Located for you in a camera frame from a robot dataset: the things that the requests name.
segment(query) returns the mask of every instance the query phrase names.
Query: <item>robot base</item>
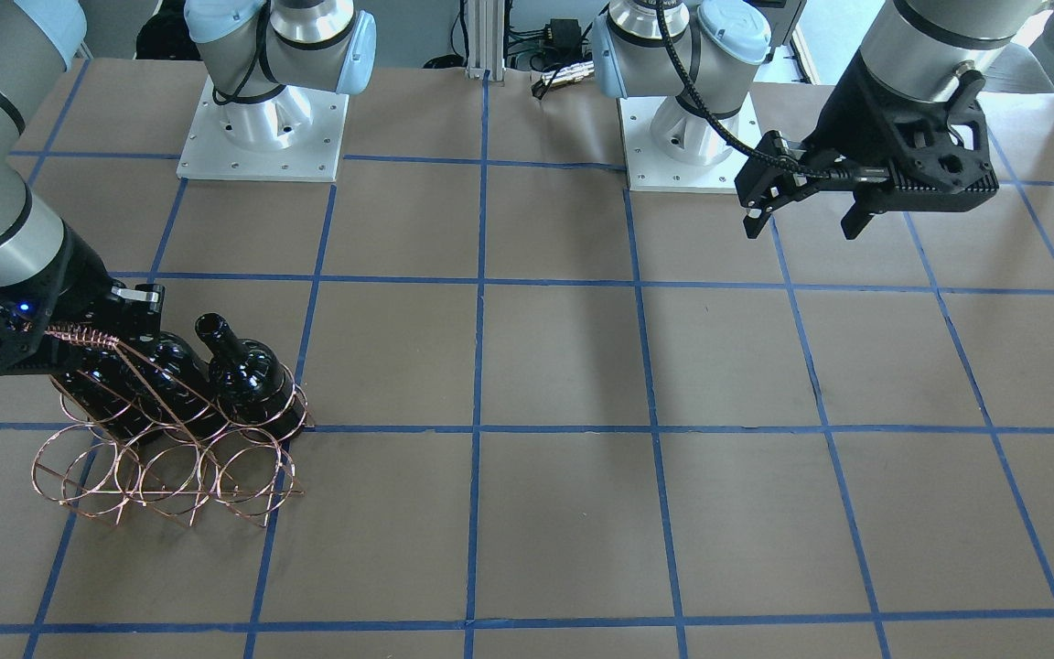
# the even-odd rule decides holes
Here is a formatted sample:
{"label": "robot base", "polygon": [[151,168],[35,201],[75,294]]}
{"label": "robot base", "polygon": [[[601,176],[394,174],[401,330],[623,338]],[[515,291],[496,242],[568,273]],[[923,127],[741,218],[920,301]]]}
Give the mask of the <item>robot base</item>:
{"label": "robot base", "polygon": [[339,168],[348,99],[344,94],[304,89],[311,101],[313,125],[309,138],[286,149],[251,151],[227,138],[221,108],[212,99],[213,83],[206,79],[190,136],[177,163],[179,178],[202,180],[296,180],[334,183]]}
{"label": "robot base", "polygon": [[[661,106],[660,96],[621,100],[624,159],[628,168],[628,189],[637,192],[703,192],[736,195],[735,177],[743,169],[745,156],[731,153],[714,167],[695,167],[675,161],[653,142],[648,125]],[[754,116],[750,96],[738,114],[737,137],[745,144],[758,144],[762,131]]]}

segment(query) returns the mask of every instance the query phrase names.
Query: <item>black bottle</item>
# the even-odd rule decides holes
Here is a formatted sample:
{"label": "black bottle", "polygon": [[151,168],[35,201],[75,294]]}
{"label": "black bottle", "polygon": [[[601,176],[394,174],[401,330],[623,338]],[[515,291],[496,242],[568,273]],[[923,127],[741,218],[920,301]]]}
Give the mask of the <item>black bottle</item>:
{"label": "black bottle", "polygon": [[208,313],[193,329],[214,358],[210,381],[218,403],[235,421],[286,440],[304,427],[304,404],[293,396],[293,380],[267,346],[238,338],[226,318]]}
{"label": "black bottle", "polygon": [[[126,379],[129,367],[105,351],[87,350],[78,371],[53,375],[56,387],[84,410],[91,421],[120,442],[137,437],[152,426],[152,420],[133,405],[137,393]],[[142,442],[157,433],[145,434]]]}
{"label": "black bottle", "polygon": [[[141,393],[145,413],[162,423],[181,421],[198,440],[209,440],[217,434],[226,425],[226,419],[214,408],[214,390],[201,371],[201,360],[184,338],[162,332],[147,356],[157,364],[157,368],[137,362],[137,370],[157,392],[160,402],[152,392],[145,391],[139,380],[134,383]],[[169,409],[162,408],[162,403]]]}

